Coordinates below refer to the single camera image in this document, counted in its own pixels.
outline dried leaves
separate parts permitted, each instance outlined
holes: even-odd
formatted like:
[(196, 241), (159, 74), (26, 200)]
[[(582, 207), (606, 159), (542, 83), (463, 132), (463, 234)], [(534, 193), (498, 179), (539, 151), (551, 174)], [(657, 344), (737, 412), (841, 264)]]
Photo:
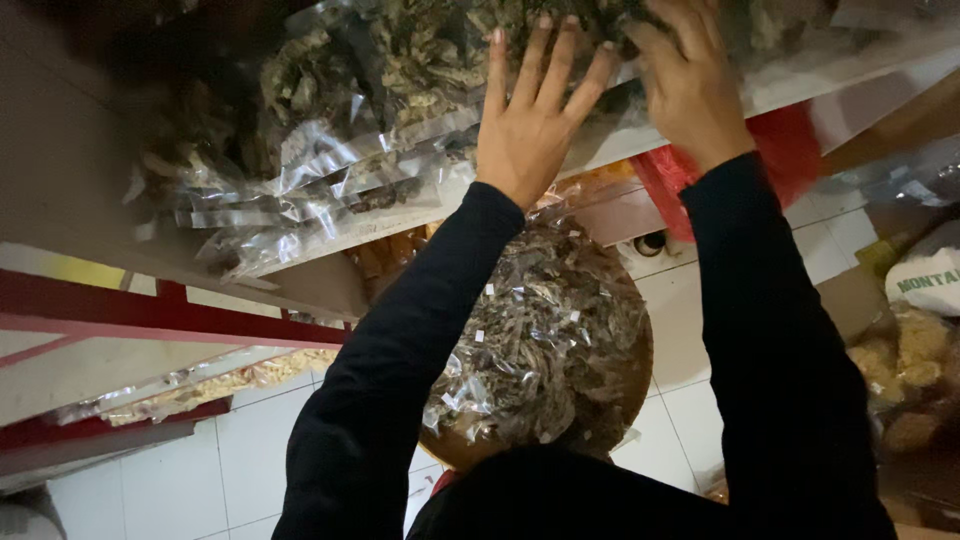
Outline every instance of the dried leaves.
[(424, 424), (511, 445), (552, 442), (575, 419), (622, 437), (617, 372), (639, 362), (631, 350), (644, 312), (622, 272), (572, 223), (518, 236), (434, 384)]

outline white tile floor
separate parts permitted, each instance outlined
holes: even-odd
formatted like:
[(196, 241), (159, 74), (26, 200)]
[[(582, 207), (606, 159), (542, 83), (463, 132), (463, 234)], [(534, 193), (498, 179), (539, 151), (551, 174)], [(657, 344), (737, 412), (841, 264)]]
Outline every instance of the white tile floor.
[[(863, 204), (858, 193), (810, 193), (787, 210), (814, 283), (856, 265), (856, 250), (876, 241)], [(639, 437), (612, 458), (703, 493), (723, 464), (723, 421), (700, 337), (696, 251), (669, 246), (657, 258), (625, 258), (651, 312), (655, 382), (634, 422)], [(244, 390), (232, 412), (201, 422), (191, 437), (51, 481), (69, 540), (266, 540), (282, 505), (287, 436), (323, 377), (311, 373), (279, 388)], [(406, 527), (443, 473), (422, 451), (410, 471)]]

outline black sleeve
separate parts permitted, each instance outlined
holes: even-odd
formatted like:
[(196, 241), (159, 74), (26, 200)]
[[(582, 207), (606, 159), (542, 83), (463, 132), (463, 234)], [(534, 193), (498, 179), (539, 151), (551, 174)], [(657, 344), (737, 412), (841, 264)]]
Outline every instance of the black sleeve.
[(303, 406), (287, 448), (274, 538), (399, 538), (407, 470), (430, 386), (523, 213), (488, 184), (357, 326)]
[(700, 254), (704, 343), (738, 521), (768, 536), (896, 538), (876, 496), (863, 379), (762, 163), (756, 154), (728, 161), (681, 197)]

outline person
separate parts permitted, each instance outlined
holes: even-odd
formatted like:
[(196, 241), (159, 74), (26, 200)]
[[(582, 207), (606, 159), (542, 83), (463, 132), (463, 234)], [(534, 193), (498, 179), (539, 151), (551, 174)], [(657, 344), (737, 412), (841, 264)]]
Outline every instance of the person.
[[(876, 494), (864, 381), (765, 180), (715, 5), (650, 0), (649, 8), (675, 30), (628, 31), (641, 51), (650, 117), (706, 171), (681, 198), (700, 256), (730, 505), (538, 445), (495, 455), (435, 494), (408, 538), (895, 538)], [(509, 103), (508, 44), (493, 33), (477, 181), (303, 407), (275, 539), (403, 534), (430, 386), (615, 68), (612, 46), (599, 47), (564, 104), (577, 21), (561, 23), (541, 73), (554, 25), (545, 16), (530, 35)]]

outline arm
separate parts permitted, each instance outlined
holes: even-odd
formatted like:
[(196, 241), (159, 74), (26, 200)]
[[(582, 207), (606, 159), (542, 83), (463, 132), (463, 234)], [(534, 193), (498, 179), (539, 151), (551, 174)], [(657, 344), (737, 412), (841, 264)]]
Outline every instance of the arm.
[(523, 213), (487, 184), (357, 326), (300, 412), (274, 538), (397, 538), (423, 405)]
[(755, 154), (728, 161), (682, 198), (700, 255), (732, 507), (758, 530), (894, 538), (876, 497), (863, 379), (763, 165)]
[(287, 449), (274, 538), (398, 538), (423, 406), (504, 246), (560, 170), (573, 132), (614, 65), (600, 49), (565, 109), (576, 21), (567, 21), (540, 86), (551, 36), (531, 34), (506, 104), (506, 43), (492, 36), (478, 164), (460, 208), (358, 325), (307, 401)]
[(681, 193), (697, 239), (704, 343), (731, 508), (754, 532), (893, 538), (876, 497), (866, 389), (804, 270), (746, 129), (716, 2), (650, 0), (677, 30), (632, 30), (660, 132), (708, 171)]

